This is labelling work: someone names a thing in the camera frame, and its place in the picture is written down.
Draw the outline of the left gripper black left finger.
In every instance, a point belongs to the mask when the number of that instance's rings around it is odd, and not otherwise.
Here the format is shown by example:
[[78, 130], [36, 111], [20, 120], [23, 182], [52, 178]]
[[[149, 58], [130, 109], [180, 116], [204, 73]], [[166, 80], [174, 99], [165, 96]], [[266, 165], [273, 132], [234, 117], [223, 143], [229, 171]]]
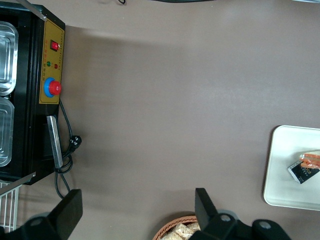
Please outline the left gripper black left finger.
[[9, 234], [11, 240], [67, 240], [83, 216], [82, 191], [71, 190], [47, 215], [30, 218]]

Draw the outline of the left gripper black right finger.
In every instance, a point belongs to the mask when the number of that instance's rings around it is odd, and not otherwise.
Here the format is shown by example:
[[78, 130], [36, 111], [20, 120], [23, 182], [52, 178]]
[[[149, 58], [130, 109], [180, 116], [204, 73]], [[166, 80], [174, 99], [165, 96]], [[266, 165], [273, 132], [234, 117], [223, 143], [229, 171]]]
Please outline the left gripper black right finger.
[[216, 209], [205, 188], [195, 189], [195, 216], [200, 230], [191, 240], [249, 240], [250, 227], [238, 216], [225, 209]]

